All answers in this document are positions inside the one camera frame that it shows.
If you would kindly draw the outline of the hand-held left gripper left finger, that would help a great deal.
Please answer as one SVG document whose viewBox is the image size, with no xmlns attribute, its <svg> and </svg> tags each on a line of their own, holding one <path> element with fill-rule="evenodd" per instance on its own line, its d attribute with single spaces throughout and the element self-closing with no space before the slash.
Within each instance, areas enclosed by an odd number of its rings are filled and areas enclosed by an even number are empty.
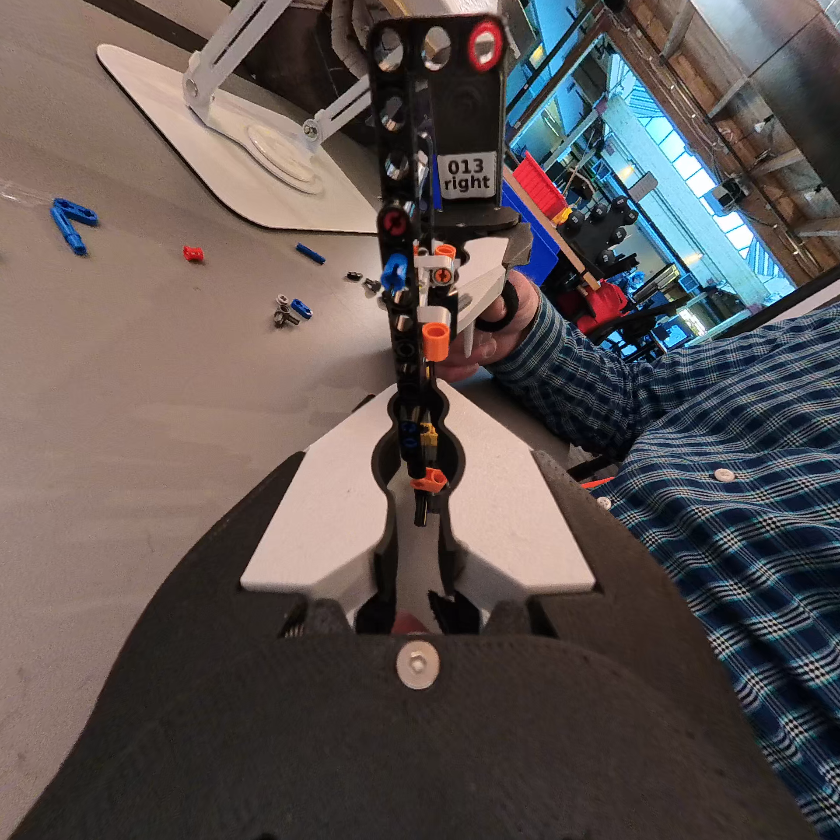
<svg viewBox="0 0 840 840">
<path fill-rule="evenodd" d="M 372 459 L 392 429 L 395 393 L 388 387 L 306 449 L 241 575 L 245 590 L 332 599 L 347 614 L 373 596 L 388 502 Z"/>
</svg>

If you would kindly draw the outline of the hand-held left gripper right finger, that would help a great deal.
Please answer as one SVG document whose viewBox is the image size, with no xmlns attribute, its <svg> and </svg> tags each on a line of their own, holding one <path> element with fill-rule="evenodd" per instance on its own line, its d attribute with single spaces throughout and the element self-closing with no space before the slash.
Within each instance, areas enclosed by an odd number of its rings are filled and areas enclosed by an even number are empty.
<svg viewBox="0 0 840 840">
<path fill-rule="evenodd" d="M 452 386 L 439 388 L 464 454 L 448 500 L 465 553 L 456 591 L 488 613 L 499 602 L 592 592 L 593 572 L 530 446 Z"/>
</svg>

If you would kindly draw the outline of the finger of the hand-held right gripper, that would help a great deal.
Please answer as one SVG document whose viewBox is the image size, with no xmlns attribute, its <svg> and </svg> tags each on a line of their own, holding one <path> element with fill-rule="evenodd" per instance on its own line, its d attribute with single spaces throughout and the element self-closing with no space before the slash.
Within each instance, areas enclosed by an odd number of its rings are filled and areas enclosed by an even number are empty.
<svg viewBox="0 0 840 840">
<path fill-rule="evenodd" d="M 490 326 L 502 329 L 518 313 L 518 295 L 508 283 L 503 259 L 508 250 L 508 238 L 476 238 L 464 244 L 466 264 L 457 269 L 453 294 L 458 298 L 455 317 L 455 336 L 468 331 L 498 298 L 506 301 L 507 321 L 499 319 Z"/>
</svg>

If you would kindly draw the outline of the black lego chassis assembly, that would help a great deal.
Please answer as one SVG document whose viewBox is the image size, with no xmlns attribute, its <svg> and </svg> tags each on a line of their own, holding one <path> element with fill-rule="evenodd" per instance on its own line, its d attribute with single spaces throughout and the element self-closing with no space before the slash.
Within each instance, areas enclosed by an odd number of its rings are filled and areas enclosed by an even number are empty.
<svg viewBox="0 0 840 840">
<path fill-rule="evenodd" d="M 414 16 L 375 24 L 368 35 L 366 63 L 371 91 L 381 209 L 376 232 L 381 284 L 392 334 L 396 373 L 395 421 L 402 460 L 415 500 L 414 523 L 427 514 L 449 485 L 454 470 L 439 453 L 442 408 L 433 395 L 435 365 L 444 361 L 453 332 L 418 332 L 415 303 L 415 75 L 418 66 L 499 66 L 508 37 L 498 14 L 480 12 Z"/>
</svg>

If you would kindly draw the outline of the long blue lego pin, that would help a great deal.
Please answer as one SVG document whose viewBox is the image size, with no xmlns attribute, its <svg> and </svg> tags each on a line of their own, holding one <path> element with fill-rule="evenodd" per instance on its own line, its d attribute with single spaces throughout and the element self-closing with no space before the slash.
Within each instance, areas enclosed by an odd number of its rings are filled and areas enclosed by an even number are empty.
<svg viewBox="0 0 840 840">
<path fill-rule="evenodd" d="M 87 256 L 87 246 L 83 242 L 81 236 L 78 234 L 78 231 L 76 231 L 72 223 L 72 219 L 69 216 L 67 216 L 66 212 L 59 206 L 54 205 L 50 208 L 49 211 L 56 227 L 58 228 L 66 244 L 69 246 L 70 250 L 76 256 Z"/>
</svg>

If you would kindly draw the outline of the person's right hand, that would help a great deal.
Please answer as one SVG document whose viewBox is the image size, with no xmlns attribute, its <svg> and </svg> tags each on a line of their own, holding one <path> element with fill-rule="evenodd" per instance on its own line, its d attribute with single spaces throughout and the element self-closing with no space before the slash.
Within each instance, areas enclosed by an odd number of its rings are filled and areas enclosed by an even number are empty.
<svg viewBox="0 0 840 840">
<path fill-rule="evenodd" d="M 540 289 L 517 269 L 507 273 L 507 280 L 518 294 L 516 316 L 497 332 L 482 332 L 475 328 L 470 353 L 465 350 L 466 336 L 459 335 L 450 345 L 447 359 L 435 365 L 439 379 L 449 383 L 466 380 L 480 367 L 504 361 L 524 341 L 541 306 Z"/>
</svg>

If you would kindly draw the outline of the red storage bin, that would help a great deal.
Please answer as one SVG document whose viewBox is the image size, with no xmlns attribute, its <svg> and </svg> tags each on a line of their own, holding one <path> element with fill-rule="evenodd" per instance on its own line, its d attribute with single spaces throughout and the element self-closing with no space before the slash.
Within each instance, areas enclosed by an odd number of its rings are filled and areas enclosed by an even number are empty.
<svg viewBox="0 0 840 840">
<path fill-rule="evenodd" d="M 530 152 L 525 151 L 521 162 L 512 171 L 512 177 L 548 219 L 568 215 L 570 206 L 564 195 Z"/>
</svg>

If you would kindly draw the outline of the red office chair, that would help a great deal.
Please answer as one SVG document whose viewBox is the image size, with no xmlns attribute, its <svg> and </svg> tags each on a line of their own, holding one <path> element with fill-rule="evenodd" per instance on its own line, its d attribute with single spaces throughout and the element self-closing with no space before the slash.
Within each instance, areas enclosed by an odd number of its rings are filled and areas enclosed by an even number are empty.
<svg viewBox="0 0 840 840">
<path fill-rule="evenodd" d="M 625 292 L 612 282 L 604 281 L 598 289 L 590 289 L 583 298 L 581 313 L 575 321 L 576 328 L 594 342 L 596 334 L 605 326 L 624 317 L 628 305 Z"/>
</svg>

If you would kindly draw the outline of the rack of black dumbbells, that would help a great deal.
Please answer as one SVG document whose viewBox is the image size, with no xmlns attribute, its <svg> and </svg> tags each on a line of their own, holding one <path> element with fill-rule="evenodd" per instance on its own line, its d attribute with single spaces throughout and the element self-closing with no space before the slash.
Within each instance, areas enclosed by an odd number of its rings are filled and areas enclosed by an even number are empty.
<svg viewBox="0 0 840 840">
<path fill-rule="evenodd" d="M 635 205 L 619 196 L 609 204 L 596 204 L 588 213 L 569 208 L 558 232 L 579 257 L 606 268 L 616 262 L 614 248 L 624 242 L 638 217 Z"/>
</svg>

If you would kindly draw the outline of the black office chair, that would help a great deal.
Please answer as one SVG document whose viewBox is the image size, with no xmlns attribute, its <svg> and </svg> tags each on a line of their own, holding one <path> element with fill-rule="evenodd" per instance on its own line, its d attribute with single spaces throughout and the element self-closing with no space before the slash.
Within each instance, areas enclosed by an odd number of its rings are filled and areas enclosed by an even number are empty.
<svg viewBox="0 0 840 840">
<path fill-rule="evenodd" d="M 677 265 L 660 269 L 632 287 L 626 315 L 633 323 L 618 330 L 618 354 L 630 361 L 653 361 L 694 339 L 697 331 L 683 312 L 696 299 L 698 289 L 694 275 Z"/>
</svg>

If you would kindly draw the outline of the person's plaid shirt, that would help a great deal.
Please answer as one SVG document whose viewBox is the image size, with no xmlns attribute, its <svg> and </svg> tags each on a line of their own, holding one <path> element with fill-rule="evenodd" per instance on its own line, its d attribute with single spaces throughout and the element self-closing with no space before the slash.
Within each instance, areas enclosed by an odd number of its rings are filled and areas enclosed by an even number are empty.
<svg viewBox="0 0 840 840">
<path fill-rule="evenodd" d="M 625 364 L 581 346 L 595 498 L 702 622 L 774 771 L 838 838 L 838 306 Z"/>
</svg>

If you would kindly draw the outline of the white book stand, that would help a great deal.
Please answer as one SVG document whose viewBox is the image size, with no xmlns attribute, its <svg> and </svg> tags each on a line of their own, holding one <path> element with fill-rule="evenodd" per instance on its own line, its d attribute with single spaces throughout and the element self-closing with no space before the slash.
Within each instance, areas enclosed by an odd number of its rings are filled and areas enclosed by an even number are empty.
<svg viewBox="0 0 840 840">
<path fill-rule="evenodd" d="M 322 149 L 371 106 L 368 77 L 303 124 L 221 88 L 290 5 L 239 2 L 182 74 L 115 45 L 97 58 L 235 215 L 273 230 L 373 235 L 376 211 Z"/>
</svg>

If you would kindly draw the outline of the small clear plastic piece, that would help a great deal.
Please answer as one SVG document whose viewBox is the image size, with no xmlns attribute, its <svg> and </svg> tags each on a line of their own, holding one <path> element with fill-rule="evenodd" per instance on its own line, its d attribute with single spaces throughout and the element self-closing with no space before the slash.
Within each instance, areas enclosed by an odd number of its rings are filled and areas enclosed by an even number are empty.
<svg viewBox="0 0 840 840">
<path fill-rule="evenodd" d="M 17 184 L 5 175 L 1 175 L 1 198 L 17 207 L 50 206 L 53 197 L 47 193 Z"/>
</svg>

